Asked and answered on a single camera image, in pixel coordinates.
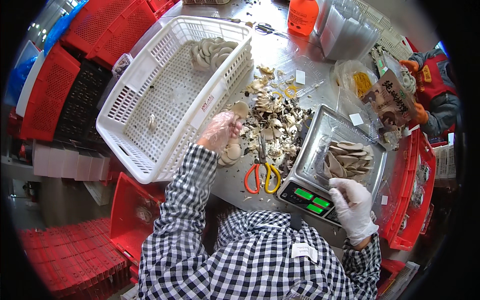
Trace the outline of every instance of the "red vest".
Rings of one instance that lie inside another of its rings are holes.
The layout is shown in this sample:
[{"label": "red vest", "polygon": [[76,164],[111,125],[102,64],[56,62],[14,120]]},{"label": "red vest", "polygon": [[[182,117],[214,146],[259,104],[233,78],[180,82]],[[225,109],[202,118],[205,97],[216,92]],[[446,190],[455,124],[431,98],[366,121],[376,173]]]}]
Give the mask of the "red vest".
[{"label": "red vest", "polygon": [[[450,93],[456,96],[456,90],[446,85],[440,75],[437,63],[443,60],[447,60],[445,54],[430,57],[417,72],[417,102],[422,104],[425,110],[430,110],[430,101],[438,95]],[[444,131],[443,135],[454,131],[455,124]]]}]

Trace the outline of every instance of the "scissors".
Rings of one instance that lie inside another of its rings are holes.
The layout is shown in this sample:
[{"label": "scissors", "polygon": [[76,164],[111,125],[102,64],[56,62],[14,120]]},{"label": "scissors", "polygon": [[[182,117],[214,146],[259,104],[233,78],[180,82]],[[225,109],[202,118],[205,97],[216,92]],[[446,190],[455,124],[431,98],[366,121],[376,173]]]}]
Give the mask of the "scissors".
[{"label": "scissors", "polygon": [[[267,158],[265,155],[265,139],[261,135],[258,136],[258,145],[259,145],[258,156],[260,159],[260,164],[265,165],[265,168],[267,169],[267,176],[265,178],[265,192],[267,194],[273,194],[280,187],[280,173],[274,166],[267,163]],[[245,178],[243,179],[245,189],[252,194],[258,194],[260,192],[260,177],[258,176],[258,169],[260,168],[260,164],[253,164],[253,166],[250,168],[250,170],[248,170],[247,174],[245,174]],[[253,170],[255,170],[255,185],[256,185],[256,190],[254,191],[252,191],[248,186],[248,176]],[[276,187],[273,190],[268,189],[268,184],[270,183],[271,171],[273,171],[276,175]]]},{"label": "scissors", "polygon": [[273,33],[274,35],[277,35],[277,36],[287,37],[285,34],[277,32],[275,29],[272,28],[270,24],[267,24],[267,23],[258,23],[255,26],[255,31],[263,36]]}]

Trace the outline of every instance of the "blue plastic bag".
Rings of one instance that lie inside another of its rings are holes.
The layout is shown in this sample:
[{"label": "blue plastic bag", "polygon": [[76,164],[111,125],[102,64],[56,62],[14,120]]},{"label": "blue plastic bag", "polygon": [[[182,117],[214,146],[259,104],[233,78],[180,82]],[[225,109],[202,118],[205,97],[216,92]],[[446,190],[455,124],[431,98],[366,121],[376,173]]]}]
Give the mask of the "blue plastic bag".
[{"label": "blue plastic bag", "polygon": [[73,18],[77,15],[77,13],[82,9],[82,7],[88,2],[88,0],[82,0],[75,6],[72,11],[58,19],[58,21],[53,25],[52,29],[47,35],[47,39],[45,40],[45,44],[43,46],[43,50],[45,51],[45,55],[52,49],[53,45],[58,41],[58,39],[65,33],[65,30],[70,26]]},{"label": "blue plastic bag", "polygon": [[20,63],[15,69],[10,72],[10,77],[8,79],[8,96],[4,98],[4,103],[17,106],[18,98],[20,98],[20,93],[24,87],[27,76],[32,69],[34,62],[38,55],[34,55],[26,61]]}]

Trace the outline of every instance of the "black and white checkered sleeve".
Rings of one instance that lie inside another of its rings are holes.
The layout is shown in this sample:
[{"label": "black and white checkered sleeve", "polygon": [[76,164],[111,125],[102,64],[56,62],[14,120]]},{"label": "black and white checkered sleeve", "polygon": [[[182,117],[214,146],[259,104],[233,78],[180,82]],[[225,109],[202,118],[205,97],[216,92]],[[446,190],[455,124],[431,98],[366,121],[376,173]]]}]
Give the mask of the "black and white checkered sleeve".
[{"label": "black and white checkered sleeve", "polygon": [[205,204],[216,172],[217,154],[191,144],[165,191],[160,218],[142,245],[139,297],[192,298],[185,290],[208,293],[208,274],[192,276],[208,259],[202,245]]},{"label": "black and white checkered sleeve", "polygon": [[362,251],[353,249],[349,240],[343,245],[342,265],[353,284],[356,299],[375,299],[377,282],[380,279],[380,238],[372,235],[372,241]]}]

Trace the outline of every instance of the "orange glove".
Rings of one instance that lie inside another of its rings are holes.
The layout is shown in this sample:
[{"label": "orange glove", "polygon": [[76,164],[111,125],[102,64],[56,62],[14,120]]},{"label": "orange glove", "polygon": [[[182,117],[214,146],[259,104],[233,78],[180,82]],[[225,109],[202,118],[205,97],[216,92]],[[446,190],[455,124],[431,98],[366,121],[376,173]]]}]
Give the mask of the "orange glove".
[{"label": "orange glove", "polygon": [[426,124],[428,122],[428,114],[423,108],[423,105],[420,103],[414,103],[415,109],[417,110],[417,116],[414,118],[418,124]]},{"label": "orange glove", "polygon": [[413,60],[401,60],[399,61],[401,65],[404,65],[408,68],[408,71],[415,76],[419,70],[419,63]]}]

